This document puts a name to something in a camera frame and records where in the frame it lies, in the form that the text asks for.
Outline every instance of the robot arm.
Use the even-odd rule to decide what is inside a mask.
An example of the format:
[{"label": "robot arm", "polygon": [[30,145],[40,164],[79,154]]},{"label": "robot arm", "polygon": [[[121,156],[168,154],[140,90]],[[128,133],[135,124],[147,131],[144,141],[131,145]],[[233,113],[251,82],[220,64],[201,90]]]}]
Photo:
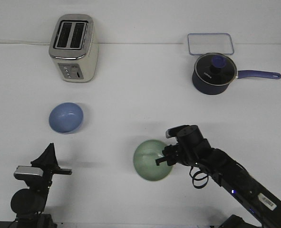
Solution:
[{"label": "robot arm", "polygon": [[[227,192],[229,192],[243,207],[245,207],[262,226],[281,228],[281,201],[256,181],[247,170],[233,160],[224,151],[212,148],[204,139],[198,126],[183,125],[169,129],[167,138],[176,137],[177,144],[166,146],[163,158],[157,159],[156,164],[167,162],[169,166],[180,163],[200,169],[192,176],[194,181],[197,174],[205,173]],[[207,184],[195,186],[202,188]],[[222,228],[253,228],[243,223],[241,218],[233,215]]]}]

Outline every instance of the toaster slot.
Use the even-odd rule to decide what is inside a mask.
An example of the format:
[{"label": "toaster slot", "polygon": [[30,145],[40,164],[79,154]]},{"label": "toaster slot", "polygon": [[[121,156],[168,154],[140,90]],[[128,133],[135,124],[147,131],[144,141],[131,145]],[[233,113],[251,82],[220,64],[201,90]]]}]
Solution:
[{"label": "toaster slot", "polygon": [[59,27],[55,48],[80,50],[83,45],[87,22],[62,21]]}]

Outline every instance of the green bowl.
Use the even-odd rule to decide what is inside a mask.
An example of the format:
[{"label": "green bowl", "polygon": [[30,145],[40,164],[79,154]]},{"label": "green bowl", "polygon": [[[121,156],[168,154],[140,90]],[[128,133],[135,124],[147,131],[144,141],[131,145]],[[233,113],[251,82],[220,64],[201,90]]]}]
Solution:
[{"label": "green bowl", "polygon": [[155,159],[163,157],[163,149],[167,146],[159,140],[148,140],[140,144],[134,153],[133,163],[136,172],[148,181],[159,181],[172,170],[166,162],[156,165]]}]

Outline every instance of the white table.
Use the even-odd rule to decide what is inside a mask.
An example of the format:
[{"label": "white table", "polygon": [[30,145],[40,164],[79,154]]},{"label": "white table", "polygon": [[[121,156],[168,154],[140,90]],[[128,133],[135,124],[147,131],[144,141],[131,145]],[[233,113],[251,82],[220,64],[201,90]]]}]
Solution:
[{"label": "white table", "polygon": [[[281,45],[236,45],[239,70],[281,73]],[[60,79],[48,46],[0,45],[0,220],[13,220],[14,179],[53,142],[61,168],[54,175],[46,213],[56,222],[104,224],[221,224],[231,214],[259,223],[210,180],[192,187],[189,168],[176,165],[162,181],[149,182],[133,167],[145,140],[167,144],[168,128],[197,124],[212,147],[227,152],[281,199],[281,80],[233,81],[215,96],[191,82],[196,58],[185,45],[100,44],[94,79]],[[78,103],[85,120],[75,134],[50,128],[50,111]]]}]

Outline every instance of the toaster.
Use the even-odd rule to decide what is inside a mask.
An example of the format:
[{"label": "toaster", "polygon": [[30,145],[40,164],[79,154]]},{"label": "toaster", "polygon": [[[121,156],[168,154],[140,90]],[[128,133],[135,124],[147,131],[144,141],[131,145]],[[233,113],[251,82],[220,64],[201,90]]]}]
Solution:
[{"label": "toaster", "polygon": [[48,52],[63,80],[91,80],[98,58],[98,43],[92,18],[85,14],[66,14],[60,17]]}]

